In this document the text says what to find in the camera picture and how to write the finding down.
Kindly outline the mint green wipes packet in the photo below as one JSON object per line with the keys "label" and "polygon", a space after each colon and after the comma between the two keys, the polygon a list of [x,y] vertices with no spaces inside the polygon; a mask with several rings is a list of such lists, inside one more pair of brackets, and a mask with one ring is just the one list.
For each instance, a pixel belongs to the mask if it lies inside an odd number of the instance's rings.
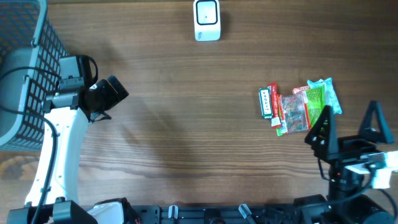
{"label": "mint green wipes packet", "polygon": [[331,106],[333,108],[334,114],[342,114],[343,113],[343,110],[341,109],[340,102],[338,101],[338,97],[337,97],[335,89],[333,87],[332,77],[327,78],[326,80],[319,79],[316,82],[308,80],[307,84],[310,88],[318,88],[318,87],[323,86],[325,88],[325,103],[328,106]]}

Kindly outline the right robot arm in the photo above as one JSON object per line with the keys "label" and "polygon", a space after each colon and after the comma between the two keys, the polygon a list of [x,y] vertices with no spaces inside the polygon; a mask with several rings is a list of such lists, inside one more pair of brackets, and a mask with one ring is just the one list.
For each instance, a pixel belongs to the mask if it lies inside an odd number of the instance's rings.
{"label": "right robot arm", "polygon": [[354,136],[339,137],[331,106],[325,106],[305,137],[319,164],[330,168],[328,195],[297,198],[292,212],[299,223],[395,223],[397,203],[387,193],[397,171],[397,152],[378,144],[394,143],[378,101],[370,101]]}

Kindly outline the red chocolate bar wrapper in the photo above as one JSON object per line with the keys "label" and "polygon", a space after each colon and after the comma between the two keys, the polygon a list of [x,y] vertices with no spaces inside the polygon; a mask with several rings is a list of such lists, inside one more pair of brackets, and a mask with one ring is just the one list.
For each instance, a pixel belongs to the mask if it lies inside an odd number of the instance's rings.
{"label": "red chocolate bar wrapper", "polygon": [[271,127],[273,129],[280,128],[281,122],[279,118],[279,104],[277,97],[277,84],[276,82],[269,84],[269,90],[271,93],[271,105],[272,105],[272,119],[271,119]]}

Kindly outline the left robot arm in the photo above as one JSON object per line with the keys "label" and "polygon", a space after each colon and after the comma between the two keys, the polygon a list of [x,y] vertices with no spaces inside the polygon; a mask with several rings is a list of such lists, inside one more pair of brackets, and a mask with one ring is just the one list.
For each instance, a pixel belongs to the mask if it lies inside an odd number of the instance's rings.
{"label": "left robot arm", "polygon": [[134,223],[126,198],[105,200],[85,210],[78,202],[80,152],[88,126],[110,119],[107,111],[128,96],[119,80],[99,80],[87,55],[62,57],[56,89],[42,103],[44,141],[34,183],[23,208],[10,210],[8,223]]}

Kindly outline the green gummy candy bag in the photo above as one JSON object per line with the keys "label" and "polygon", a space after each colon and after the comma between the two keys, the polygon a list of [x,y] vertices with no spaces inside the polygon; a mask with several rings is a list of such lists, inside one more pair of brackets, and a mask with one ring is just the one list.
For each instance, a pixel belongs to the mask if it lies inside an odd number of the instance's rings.
{"label": "green gummy candy bag", "polygon": [[278,94],[281,127],[276,128],[278,136],[306,131],[317,122],[325,106],[325,88],[310,88],[297,94]]}

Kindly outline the green white small packet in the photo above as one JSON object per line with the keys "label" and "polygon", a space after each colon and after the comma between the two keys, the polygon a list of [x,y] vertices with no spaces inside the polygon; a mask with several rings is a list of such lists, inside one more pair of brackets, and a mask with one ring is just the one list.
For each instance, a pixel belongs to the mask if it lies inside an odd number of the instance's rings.
{"label": "green white small packet", "polygon": [[259,89],[259,102],[263,119],[271,119],[273,116],[271,94],[268,88]]}

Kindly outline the small orange white box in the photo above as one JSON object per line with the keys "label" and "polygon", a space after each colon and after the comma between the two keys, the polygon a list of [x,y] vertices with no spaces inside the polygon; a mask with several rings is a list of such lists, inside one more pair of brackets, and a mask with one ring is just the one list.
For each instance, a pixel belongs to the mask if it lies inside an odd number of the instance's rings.
{"label": "small orange white box", "polygon": [[294,88],[292,90],[292,93],[295,95],[295,94],[297,94],[297,93],[299,93],[301,91],[307,91],[309,89],[310,89],[310,86],[308,86],[308,85],[307,86],[301,86],[301,87]]}

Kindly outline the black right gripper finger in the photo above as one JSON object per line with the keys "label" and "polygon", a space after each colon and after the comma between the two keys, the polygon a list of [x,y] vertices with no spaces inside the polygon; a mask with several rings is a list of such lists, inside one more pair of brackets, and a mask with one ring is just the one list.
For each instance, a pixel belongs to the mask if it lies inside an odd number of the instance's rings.
{"label": "black right gripper finger", "polygon": [[384,117],[381,104],[378,101],[370,101],[363,121],[359,127],[358,135],[373,143],[392,144],[394,135]]}
{"label": "black right gripper finger", "polygon": [[339,157],[335,115],[331,106],[326,105],[323,108],[317,122],[305,137],[305,143],[311,146],[314,156],[323,161],[332,161]]}

